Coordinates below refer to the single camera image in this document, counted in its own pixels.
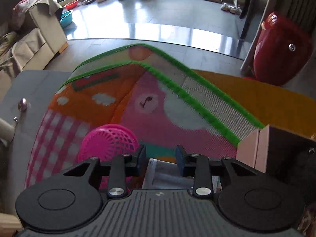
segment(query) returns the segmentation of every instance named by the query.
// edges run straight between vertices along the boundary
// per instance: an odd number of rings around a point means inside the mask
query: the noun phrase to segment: pink box
[[[285,160],[309,148],[316,149],[316,141],[267,125],[238,144],[236,159],[274,176]]]

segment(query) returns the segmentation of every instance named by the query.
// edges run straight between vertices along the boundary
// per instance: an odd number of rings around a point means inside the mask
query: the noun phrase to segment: wooden sofa leg
[[[59,53],[62,53],[68,47],[68,43],[66,42],[59,50]]]

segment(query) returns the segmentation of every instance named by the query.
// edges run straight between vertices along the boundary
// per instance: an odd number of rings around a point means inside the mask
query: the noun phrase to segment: white tube
[[[0,138],[11,142],[14,137],[14,126],[0,118]]]

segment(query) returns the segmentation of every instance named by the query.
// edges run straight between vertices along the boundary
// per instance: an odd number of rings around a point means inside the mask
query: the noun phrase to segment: tiled floor
[[[45,69],[72,72],[81,62],[95,55],[123,45],[140,42],[148,43],[167,52],[192,69],[241,76],[240,67],[243,61],[240,59],[183,45],[124,39],[69,40],[69,47],[52,60]]]
[[[78,27],[101,29],[116,22],[155,23],[201,29],[239,39],[234,15],[220,7],[218,3],[204,0],[107,0],[76,7],[72,15]]]

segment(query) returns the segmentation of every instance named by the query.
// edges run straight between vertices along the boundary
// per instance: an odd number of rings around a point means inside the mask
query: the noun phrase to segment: green trim
[[[111,64],[107,66],[103,66],[98,69],[87,71],[81,75],[68,79],[63,85],[77,80],[79,78],[83,78],[92,74],[96,74],[108,69],[117,68],[120,66],[128,65],[128,64],[138,64],[148,72],[153,74],[156,78],[158,78],[163,84],[165,84],[168,88],[173,90],[179,97],[182,98],[187,104],[193,107],[208,123],[210,123],[215,129],[217,129],[229,142],[231,142],[235,147],[237,147],[240,139],[232,133],[222,122],[220,122],[212,113],[210,113],[206,108],[204,108],[195,98],[190,96],[182,87],[173,82],[170,78],[166,77],[162,74],[158,69],[147,65],[140,61],[125,61],[117,64]]]
[[[169,61],[172,65],[175,65],[178,69],[180,69],[181,71],[185,72],[189,77],[192,77],[195,81],[197,81],[201,85],[205,86],[206,88],[211,90],[214,94],[216,94],[218,97],[220,97],[225,102],[227,102],[229,105],[231,105],[235,110],[237,110],[241,115],[243,115],[248,120],[248,122],[250,122],[255,127],[260,128],[260,129],[263,129],[265,127],[265,125],[263,125],[249,111],[247,111],[243,106],[241,106],[238,102],[236,102],[231,97],[229,97],[222,90],[218,89],[215,85],[213,85],[212,83],[207,81],[205,78],[203,78],[199,74],[195,73],[194,71],[189,69],[186,65],[182,64],[181,62],[179,62],[178,60],[176,60],[172,56],[168,55],[164,51],[162,51],[162,50],[160,50],[160,49],[158,49],[158,48],[156,48],[156,47],[154,47],[152,45],[146,44],[146,43],[129,44],[129,45],[125,45],[125,46],[116,48],[114,50],[110,50],[110,51],[101,53],[101,54],[99,54],[97,56],[94,56],[94,57],[82,62],[81,64],[79,64],[79,66],[76,67],[76,69],[78,67],[82,66],[83,64],[89,63],[91,61],[100,59],[100,58],[102,58],[104,56],[111,55],[111,54],[113,54],[115,52],[118,52],[118,51],[121,51],[121,50],[125,50],[128,47],[132,47],[132,46],[136,46],[136,45],[143,45],[143,46],[151,49],[152,51],[154,51],[155,53],[157,53],[158,55],[160,55],[161,57],[163,57],[164,59]]]

